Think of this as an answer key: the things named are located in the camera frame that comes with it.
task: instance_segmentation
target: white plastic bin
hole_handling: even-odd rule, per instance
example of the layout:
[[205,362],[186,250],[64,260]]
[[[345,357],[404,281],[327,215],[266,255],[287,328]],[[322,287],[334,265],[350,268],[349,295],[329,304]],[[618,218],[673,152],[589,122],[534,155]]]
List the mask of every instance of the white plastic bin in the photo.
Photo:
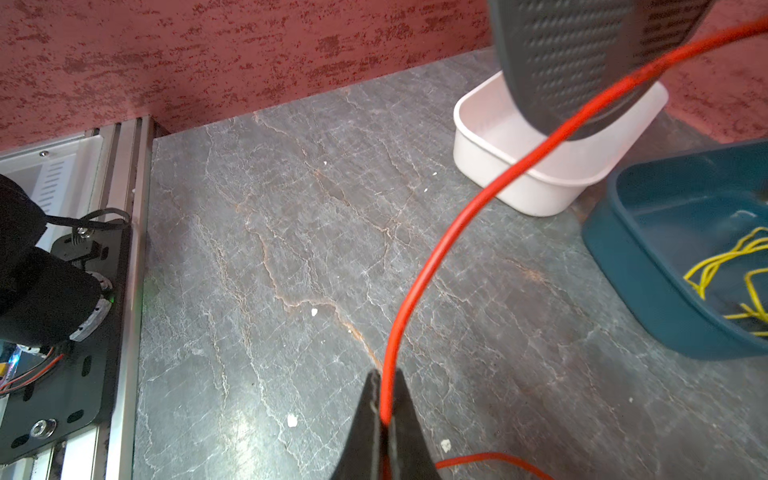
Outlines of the white plastic bin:
[[[502,190],[498,199],[527,215],[559,214],[613,170],[668,98],[667,89],[656,82],[613,124],[590,137],[564,142]],[[481,187],[546,138],[523,118],[501,72],[459,100],[453,120],[456,166]]]

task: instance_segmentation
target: screw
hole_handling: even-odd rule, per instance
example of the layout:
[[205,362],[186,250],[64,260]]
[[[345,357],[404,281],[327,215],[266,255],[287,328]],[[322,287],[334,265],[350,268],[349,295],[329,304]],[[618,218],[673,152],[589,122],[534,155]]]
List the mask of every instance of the screw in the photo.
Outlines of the screw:
[[33,439],[46,439],[53,435],[56,430],[56,421],[54,419],[38,420],[29,431],[29,436]]

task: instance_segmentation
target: blue plastic bin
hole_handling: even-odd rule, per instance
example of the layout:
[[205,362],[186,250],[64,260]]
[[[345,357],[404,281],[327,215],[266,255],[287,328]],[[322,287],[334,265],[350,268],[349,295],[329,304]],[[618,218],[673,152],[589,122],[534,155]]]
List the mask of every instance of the blue plastic bin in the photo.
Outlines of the blue plastic bin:
[[[724,264],[706,302],[683,275],[768,227],[766,197],[768,141],[683,154],[614,172],[582,236],[635,318],[665,346],[695,359],[765,355],[768,339],[750,333],[765,329],[757,320],[723,315],[751,305],[744,274],[768,266],[768,253]],[[768,275],[753,280],[768,304]]]

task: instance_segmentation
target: marble tabletop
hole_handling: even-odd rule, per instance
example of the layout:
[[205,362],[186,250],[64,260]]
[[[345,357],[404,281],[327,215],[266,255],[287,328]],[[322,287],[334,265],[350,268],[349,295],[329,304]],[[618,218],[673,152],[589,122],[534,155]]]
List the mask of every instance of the marble tabletop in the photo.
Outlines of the marble tabletop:
[[[134,478],[329,477],[406,290],[479,190],[452,110],[497,70],[476,51],[155,141]],[[662,114],[626,161],[708,144]],[[432,457],[768,477],[765,360],[649,337],[581,241],[599,194],[550,218],[495,200],[446,258],[400,356]]]

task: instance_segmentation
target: yellow cable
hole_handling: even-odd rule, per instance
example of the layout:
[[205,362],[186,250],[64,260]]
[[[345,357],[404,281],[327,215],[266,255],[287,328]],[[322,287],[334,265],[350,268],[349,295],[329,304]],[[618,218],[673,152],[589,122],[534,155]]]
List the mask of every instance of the yellow cable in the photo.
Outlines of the yellow cable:
[[[693,268],[688,270],[688,272],[683,276],[683,278],[694,288],[694,290],[696,291],[696,293],[698,293],[698,295],[701,297],[702,300],[706,300],[707,287],[710,285],[710,283],[712,283],[715,273],[717,273],[717,271],[720,269],[720,267],[724,263],[730,260],[733,260],[734,258],[743,257],[744,255],[750,255],[751,253],[760,252],[762,250],[768,250],[768,237],[762,237],[762,238],[758,238],[757,240],[752,240],[760,232],[768,233],[768,227],[757,227],[745,237],[741,237],[739,241],[736,243],[736,245],[726,253],[720,253],[719,255],[715,255],[713,257],[700,261],[699,263],[694,265]],[[701,274],[699,275],[699,283],[696,283],[693,280],[691,280],[691,277],[694,276],[696,272],[698,272],[699,270],[701,270]],[[757,294],[757,290],[755,290],[755,286],[752,282],[752,277],[760,273],[768,273],[768,268],[759,268],[756,270],[751,270],[747,272],[746,275],[744,276],[746,291],[750,295],[752,304],[754,305],[754,309],[746,305],[745,303],[742,303],[740,306],[742,310],[744,310],[743,313],[733,313],[730,315],[725,315],[724,316],[725,318],[727,319],[754,318],[754,319],[761,320],[765,323],[768,323],[768,313],[763,308],[763,304],[760,302],[760,296]],[[768,337],[768,331],[753,332],[753,335]]]

